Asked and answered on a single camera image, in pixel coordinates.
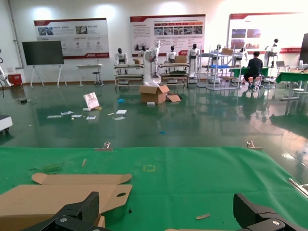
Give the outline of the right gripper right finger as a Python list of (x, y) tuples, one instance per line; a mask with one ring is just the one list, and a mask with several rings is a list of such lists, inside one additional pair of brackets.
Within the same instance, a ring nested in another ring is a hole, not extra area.
[(241, 231), (302, 230), (302, 227), (287, 221), (273, 208), (254, 204), (241, 193), (233, 196), (233, 216)]

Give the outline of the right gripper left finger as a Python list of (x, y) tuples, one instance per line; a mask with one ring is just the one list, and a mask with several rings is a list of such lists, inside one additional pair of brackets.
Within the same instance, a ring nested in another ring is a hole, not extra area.
[(99, 193), (91, 192), (85, 200), (67, 204), (52, 218), (26, 228), (26, 231), (102, 231), (94, 224), (99, 213)]

